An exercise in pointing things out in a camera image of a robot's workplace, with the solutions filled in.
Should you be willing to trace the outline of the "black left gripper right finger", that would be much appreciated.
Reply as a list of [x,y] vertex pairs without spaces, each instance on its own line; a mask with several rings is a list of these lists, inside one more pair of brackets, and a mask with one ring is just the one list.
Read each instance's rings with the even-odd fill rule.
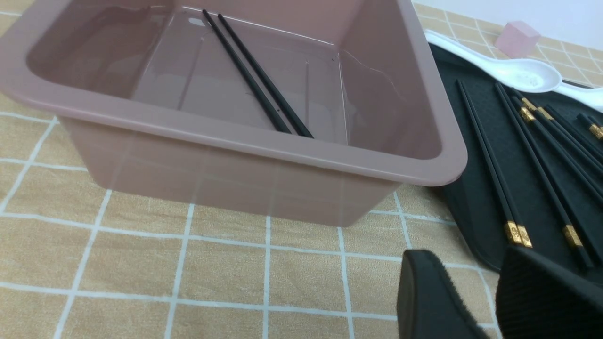
[[505,339],[600,339],[602,288],[538,253],[507,249],[496,291]]

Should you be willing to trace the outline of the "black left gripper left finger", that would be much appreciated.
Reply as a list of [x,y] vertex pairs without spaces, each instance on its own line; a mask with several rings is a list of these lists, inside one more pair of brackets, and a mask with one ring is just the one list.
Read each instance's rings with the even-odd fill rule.
[[406,250],[397,301],[401,339],[486,339],[450,275],[429,250]]

